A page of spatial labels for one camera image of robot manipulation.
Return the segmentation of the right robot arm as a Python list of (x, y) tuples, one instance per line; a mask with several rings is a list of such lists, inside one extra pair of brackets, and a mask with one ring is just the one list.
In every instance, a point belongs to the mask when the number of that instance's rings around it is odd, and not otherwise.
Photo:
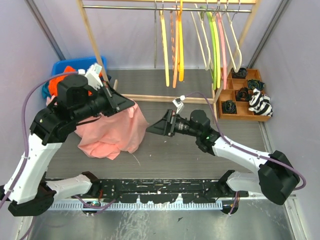
[(146, 131), (160, 136), (183, 134), (195, 137), (195, 144), (204, 153), (228, 159), (243, 166), (248, 173), (228, 170), (218, 181), (220, 193), (231, 197), (235, 192), (246, 191), (263, 194), (269, 201), (283, 205), (300, 182), (286, 155), (254, 150), (222, 135), (211, 127), (203, 110), (193, 110), (183, 118), (172, 109)]

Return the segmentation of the cream hanger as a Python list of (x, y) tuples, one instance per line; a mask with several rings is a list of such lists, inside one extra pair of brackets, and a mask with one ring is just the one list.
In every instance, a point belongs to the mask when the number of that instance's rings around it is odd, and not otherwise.
[(230, 47), (230, 45), (228, 43), (227, 46), (228, 46), (228, 50), (229, 50), (229, 54), (230, 54), (230, 61), (231, 61), (232, 67), (233, 67), (233, 71), (235, 73), (238, 73), (240, 68), (241, 68), (241, 65), (242, 65), (242, 59), (243, 59), (242, 52), (241, 52), (241, 49), (240, 49), (240, 46), (239, 46), (239, 42), (238, 42), (237, 36), (235, 34), (235, 31), (234, 31), (233, 18), (230, 17), (229, 12), (228, 12), (229, 1), (226, 2), (224, 7), (225, 7), (225, 14), (227, 16), (229, 27), (230, 27), (230, 30), (231, 30), (231, 33), (232, 33), (232, 39), (233, 39), (234, 44), (235, 44), (235, 53), (238, 54), (238, 63), (236, 64), (235, 63), (235, 58), (236, 57), (232, 53), (231, 47)]

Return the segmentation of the pink t shirt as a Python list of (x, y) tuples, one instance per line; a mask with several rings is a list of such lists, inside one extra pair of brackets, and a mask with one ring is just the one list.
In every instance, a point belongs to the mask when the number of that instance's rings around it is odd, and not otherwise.
[(134, 153), (142, 143), (148, 123), (137, 103), (113, 116), (80, 125), (78, 148), (90, 158), (114, 160), (121, 152)]

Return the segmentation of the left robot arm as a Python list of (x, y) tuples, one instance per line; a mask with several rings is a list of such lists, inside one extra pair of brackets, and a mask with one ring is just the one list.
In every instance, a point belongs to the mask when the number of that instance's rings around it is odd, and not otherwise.
[(84, 75), (67, 75), (57, 84), (57, 96), (34, 117), (19, 165), (0, 187), (0, 199), (10, 202), (8, 211), (14, 217), (39, 216), (54, 202), (72, 196), (99, 195), (100, 180), (89, 171), (64, 180), (44, 180), (53, 156), (77, 127), (90, 117), (110, 117), (134, 106), (108, 83), (96, 82), (92, 86)]

